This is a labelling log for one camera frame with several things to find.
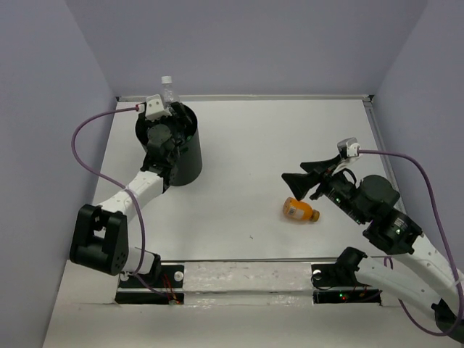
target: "plastic water bottle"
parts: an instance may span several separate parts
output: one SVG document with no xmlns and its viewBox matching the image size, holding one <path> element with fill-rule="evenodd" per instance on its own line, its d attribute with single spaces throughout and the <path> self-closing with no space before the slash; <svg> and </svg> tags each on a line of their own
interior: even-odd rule
<svg viewBox="0 0 464 348">
<path fill-rule="evenodd" d="M 180 102 L 181 99 L 179 95 L 173 89 L 173 78 L 171 76 L 163 76 L 161 78 L 161 83 L 163 85 L 162 96 L 165 100 L 165 105 L 169 106 L 173 102 Z"/>
</svg>

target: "white platform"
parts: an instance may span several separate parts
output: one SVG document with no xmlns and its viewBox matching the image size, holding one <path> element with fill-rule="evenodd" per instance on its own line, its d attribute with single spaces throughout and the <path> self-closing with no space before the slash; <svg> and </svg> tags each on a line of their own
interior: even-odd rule
<svg viewBox="0 0 464 348">
<path fill-rule="evenodd" d="M 199 119 L 203 171 L 193 183 L 171 187 L 145 207 L 149 251 L 164 260 L 336 257 L 348 246 L 381 254 L 363 238 L 363 227 L 326 198 L 310 202 L 320 210 L 318 223 L 293 222 L 281 213 L 291 196 L 282 173 L 303 173 L 300 162 L 333 158 L 337 142 L 351 136 L 364 149 L 376 149 L 360 100 L 186 104 Z M 144 158 L 135 121 L 135 112 L 115 116 L 101 169 L 123 183 L 132 180 Z M 352 169 L 359 178 L 385 176 L 376 156 L 364 156 Z M 116 191 L 100 180 L 94 204 Z M 138 221 L 130 224 L 129 236 L 131 245 L 140 245 Z"/>
<path fill-rule="evenodd" d="M 361 236 L 363 228 L 327 199 L 312 204 L 321 211 L 319 223 L 291 223 L 281 216 L 281 205 L 291 194 L 281 173 L 299 171 L 303 161 L 333 157 L 336 143 L 350 136 L 356 136 L 365 149 L 375 149 L 361 101 L 196 101 L 188 105 L 199 117 L 204 168 L 191 185 L 170 188 L 144 209 L 149 250 L 164 260 L 335 257 L 347 246 L 380 254 Z M 135 113 L 115 117 L 102 168 L 125 183 L 144 157 L 133 132 L 135 119 Z M 352 169 L 360 178 L 384 175 L 375 156 L 366 156 Z M 95 203 L 115 192 L 116 188 L 100 181 Z M 133 245 L 140 243 L 139 235 L 138 223 L 133 221 Z M 227 291 L 229 277 L 221 264 L 217 266 L 197 280 L 204 284 L 222 279 Z M 260 294 L 218 294 L 217 298 L 189 294 L 183 306 L 155 306 L 113 303 L 116 277 L 68 262 L 44 348 L 460 346 L 449 338 L 420 332 L 388 295 L 382 295 L 383 307 L 313 305 L 307 271 L 304 279 L 289 281 L 298 276 L 298 268 L 292 267 L 292 262 L 279 266 L 274 274 L 278 270 L 286 276 L 274 276 L 269 289 L 303 289 L 298 295 L 263 294 L 260 279 L 246 283 L 257 286 L 251 290 Z M 410 274 L 400 264 L 395 268 Z M 430 320 L 414 309 L 412 313 L 436 330 Z"/>
</svg>

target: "bottle cap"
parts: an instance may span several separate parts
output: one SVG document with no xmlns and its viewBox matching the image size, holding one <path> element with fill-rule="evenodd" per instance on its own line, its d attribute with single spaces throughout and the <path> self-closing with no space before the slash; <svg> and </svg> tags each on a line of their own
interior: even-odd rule
<svg viewBox="0 0 464 348">
<path fill-rule="evenodd" d="M 163 76 L 161 78 L 161 84 L 165 85 L 166 83 L 172 83 L 173 78 L 171 76 Z"/>
<path fill-rule="evenodd" d="M 312 215 L 311 215 L 311 217 L 310 217 L 310 221 L 312 221 L 312 222 L 315 223 L 316 221 L 319 220 L 319 217 L 320 217 L 319 211 L 318 211 L 318 210 L 313 210 L 313 211 L 312 211 Z"/>
</svg>

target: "orange bottle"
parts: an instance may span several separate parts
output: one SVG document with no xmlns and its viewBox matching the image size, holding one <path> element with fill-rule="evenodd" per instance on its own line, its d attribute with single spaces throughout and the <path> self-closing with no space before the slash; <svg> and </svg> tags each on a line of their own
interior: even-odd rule
<svg viewBox="0 0 464 348">
<path fill-rule="evenodd" d="M 295 198 L 291 197 L 287 198 L 283 204 L 283 214 L 295 220 L 309 220 L 312 222 L 318 221 L 320 217 L 320 213 L 311 208 L 308 203 L 297 201 Z"/>
</svg>

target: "bottle label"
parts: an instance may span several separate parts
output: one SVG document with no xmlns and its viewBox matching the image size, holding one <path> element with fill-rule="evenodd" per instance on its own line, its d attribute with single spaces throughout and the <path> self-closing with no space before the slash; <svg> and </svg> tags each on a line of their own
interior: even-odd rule
<svg viewBox="0 0 464 348">
<path fill-rule="evenodd" d="M 296 207 L 290 207 L 289 209 L 289 217 L 301 220 L 303 215 L 305 214 L 304 210 L 297 209 Z"/>
</svg>

